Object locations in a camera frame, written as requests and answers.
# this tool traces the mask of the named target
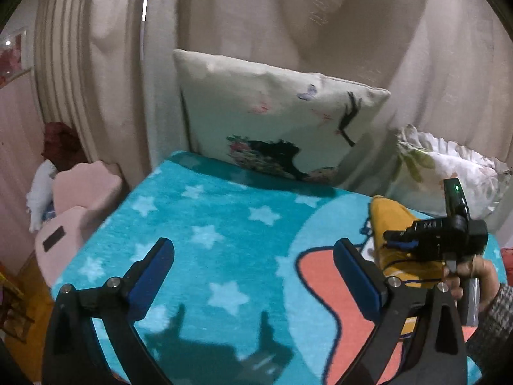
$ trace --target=wooden floor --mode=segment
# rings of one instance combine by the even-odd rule
[[[27,315],[34,318],[35,323],[27,334],[25,345],[11,337],[5,342],[23,372],[31,381],[38,382],[41,381],[43,348],[53,300],[35,258],[30,259],[17,278],[26,294]]]

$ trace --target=blue star blanket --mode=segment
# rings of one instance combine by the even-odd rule
[[[52,293],[99,287],[169,238],[174,265],[135,327],[175,385],[332,385],[371,326],[350,296],[333,295],[342,280],[329,247],[369,240],[369,202],[178,152],[106,219]],[[504,281],[493,237],[485,256]],[[101,320],[94,326],[124,375]],[[479,371],[469,367],[473,383]]]

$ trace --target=white star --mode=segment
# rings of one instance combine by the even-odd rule
[[[102,268],[102,263],[102,259],[93,259],[91,256],[88,256],[86,263],[84,263],[84,265],[79,269],[79,274],[86,276],[89,282],[94,282],[99,277],[105,275],[105,272]]]
[[[273,210],[267,205],[260,208],[249,208],[251,215],[249,219],[251,221],[261,221],[268,226],[274,226],[274,222],[282,218],[281,215],[273,213]]]
[[[321,200],[319,196],[313,196],[309,191],[305,191],[303,193],[295,191],[296,199],[294,203],[296,204],[306,204],[309,207],[317,208],[317,202]]]
[[[195,187],[186,186],[185,191],[181,193],[181,196],[186,196],[188,198],[192,198],[193,200],[197,200],[200,194],[203,194],[205,191],[203,189],[203,185],[196,185]]]
[[[171,318],[167,315],[165,305],[150,307],[145,318],[137,321],[135,325],[152,333],[160,333],[168,328]]]
[[[135,253],[130,258],[131,262],[142,261],[145,256],[148,254],[150,249],[153,247],[154,243],[148,243],[147,245],[142,245],[140,243],[135,245]]]
[[[151,357],[152,357],[153,359],[155,359],[155,360],[160,360],[160,353],[158,352],[158,350],[157,350],[157,349],[151,349],[151,350],[150,350],[150,353],[151,353]]]
[[[212,307],[224,308],[227,313],[236,316],[239,312],[239,306],[249,302],[249,297],[239,291],[237,282],[230,281],[226,284],[210,283],[212,296],[208,305]]]
[[[244,359],[246,359],[249,355],[250,355],[250,353],[248,353],[248,352],[240,352],[238,350],[235,350],[235,357],[237,358],[237,360],[239,362],[241,362]]]
[[[150,176],[148,178],[153,178],[154,176],[160,175],[162,173],[162,170],[160,168],[157,168],[152,173],[150,173]]]
[[[199,165],[199,160],[196,159],[193,156],[185,156],[184,158],[180,159],[179,164],[184,166],[185,168],[194,169]]]
[[[157,208],[153,201],[155,198],[152,196],[139,195],[137,200],[132,204],[132,209],[138,211],[141,216],[146,217],[151,211],[155,211]]]
[[[292,260],[286,256],[275,256],[278,269],[276,270],[276,276],[286,278],[294,270]]]
[[[225,237],[215,231],[214,224],[208,226],[193,226],[194,235],[191,238],[193,243],[201,243],[207,249],[211,249],[214,243],[221,242]]]
[[[251,183],[251,179],[248,178],[246,171],[230,173],[230,180],[231,181],[228,182],[230,185],[235,185],[241,189],[248,189],[247,185]]]

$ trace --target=hand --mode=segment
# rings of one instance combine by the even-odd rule
[[[460,277],[479,278],[479,312],[487,310],[499,292],[501,285],[492,261],[476,256],[471,261],[460,263],[456,268],[456,273],[456,275],[450,274],[449,268],[447,266],[444,267],[443,280],[449,286],[454,299],[460,300],[463,296],[463,289],[460,287]]]

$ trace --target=pink chair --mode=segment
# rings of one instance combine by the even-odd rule
[[[35,239],[35,255],[49,287],[121,200],[117,165],[80,163],[57,174],[53,182],[56,217]]]

